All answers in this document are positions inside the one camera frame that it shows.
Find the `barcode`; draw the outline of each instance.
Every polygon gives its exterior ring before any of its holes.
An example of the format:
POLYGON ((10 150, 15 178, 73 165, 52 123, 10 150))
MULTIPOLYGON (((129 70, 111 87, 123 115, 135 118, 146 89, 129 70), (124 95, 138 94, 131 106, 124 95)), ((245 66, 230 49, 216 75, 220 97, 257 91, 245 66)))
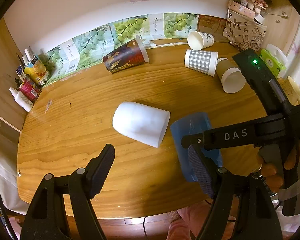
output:
POLYGON ((38 95, 38 93, 34 89, 31 89, 31 94, 33 94, 35 97, 38 95))

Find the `wooden floor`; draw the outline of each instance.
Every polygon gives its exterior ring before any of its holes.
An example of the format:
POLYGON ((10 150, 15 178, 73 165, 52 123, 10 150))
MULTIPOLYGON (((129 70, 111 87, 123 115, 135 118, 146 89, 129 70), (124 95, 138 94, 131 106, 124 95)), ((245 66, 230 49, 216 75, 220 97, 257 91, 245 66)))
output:
MULTIPOLYGON (((74 217, 67 216, 71 238, 80 240, 74 217)), ((143 231, 144 218, 98 220, 107 239, 146 239, 143 231)), ((167 214, 146 217, 145 229, 149 240, 166 240, 169 221, 167 214)))

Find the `purple textured grip pad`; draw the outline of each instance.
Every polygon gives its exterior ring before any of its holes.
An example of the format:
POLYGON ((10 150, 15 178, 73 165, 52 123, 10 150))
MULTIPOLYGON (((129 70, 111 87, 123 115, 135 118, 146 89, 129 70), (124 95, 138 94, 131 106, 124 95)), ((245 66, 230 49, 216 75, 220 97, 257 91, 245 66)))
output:
POLYGON ((206 167, 199 159, 198 154, 192 145, 190 145, 188 148, 188 158, 194 170, 194 173, 198 178, 203 193, 209 195, 210 198, 213 198, 214 191, 211 187, 211 176, 209 175, 206 167))

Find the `white cup with leaf print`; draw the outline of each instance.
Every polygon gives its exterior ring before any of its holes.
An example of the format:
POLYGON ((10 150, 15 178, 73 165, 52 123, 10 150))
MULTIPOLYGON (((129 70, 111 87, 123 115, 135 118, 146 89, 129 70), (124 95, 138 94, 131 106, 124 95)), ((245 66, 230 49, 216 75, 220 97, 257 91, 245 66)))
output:
POLYGON ((188 35, 188 44, 193 50, 201 50, 210 47, 214 43, 214 38, 208 33, 190 32, 188 35))

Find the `white cup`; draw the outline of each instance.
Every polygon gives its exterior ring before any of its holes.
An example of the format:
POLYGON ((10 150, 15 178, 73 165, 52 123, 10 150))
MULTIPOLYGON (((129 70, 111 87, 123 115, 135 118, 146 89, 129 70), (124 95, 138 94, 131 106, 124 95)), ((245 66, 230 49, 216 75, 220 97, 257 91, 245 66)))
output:
POLYGON ((216 73, 218 52, 188 49, 185 66, 214 77, 216 73))
POLYGON ((229 94, 240 91, 246 83, 246 79, 242 75, 240 69, 234 67, 227 58, 218 59, 217 74, 221 80, 224 92, 229 94))
POLYGON ((135 102, 121 103, 112 126, 131 139, 158 148, 168 127, 170 112, 135 102))
POLYGON ((214 38, 208 33, 190 32, 188 34, 188 45, 191 49, 201 50, 210 47, 214 43, 214 38))

